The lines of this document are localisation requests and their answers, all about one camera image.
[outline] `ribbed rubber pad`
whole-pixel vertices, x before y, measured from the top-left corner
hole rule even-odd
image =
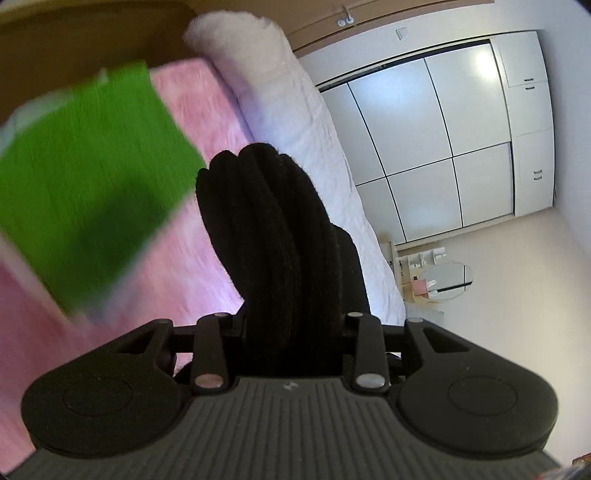
[[[533,480],[557,466],[543,452],[519,459],[454,457],[407,432],[383,398],[340,379],[241,379],[198,397],[182,421],[125,455],[80,460],[45,450],[9,480]]]

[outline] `light switch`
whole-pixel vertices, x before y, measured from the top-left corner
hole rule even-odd
[[[399,40],[407,40],[408,39],[408,28],[399,28],[396,30],[396,35],[398,35]]]

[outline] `black cloth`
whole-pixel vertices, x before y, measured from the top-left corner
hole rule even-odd
[[[245,300],[249,371],[337,371],[343,307],[369,305],[357,250],[330,223],[308,175],[272,146],[252,144],[238,156],[216,155],[199,171],[196,195],[214,250]]]

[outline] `bed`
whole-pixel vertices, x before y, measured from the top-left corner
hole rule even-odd
[[[0,81],[7,88],[0,92],[0,122],[18,123],[18,107],[38,95],[145,60],[154,89],[206,163],[221,150],[237,153],[261,141],[302,166],[331,221],[357,246],[373,314],[401,324],[402,299],[363,214],[330,114],[281,30],[248,14],[217,12],[189,25],[193,16],[181,4],[119,2],[4,23],[0,41],[8,48],[0,51]],[[188,325],[211,312],[236,312],[241,303],[191,193],[92,321],[86,312],[65,318],[18,253],[5,246],[0,471],[10,471],[33,449],[19,405],[34,378],[153,318]]]

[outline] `round mirror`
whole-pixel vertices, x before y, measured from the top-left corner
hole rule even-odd
[[[429,300],[449,300],[461,295],[472,285],[474,275],[470,267],[457,262],[442,263],[419,276],[427,281]]]

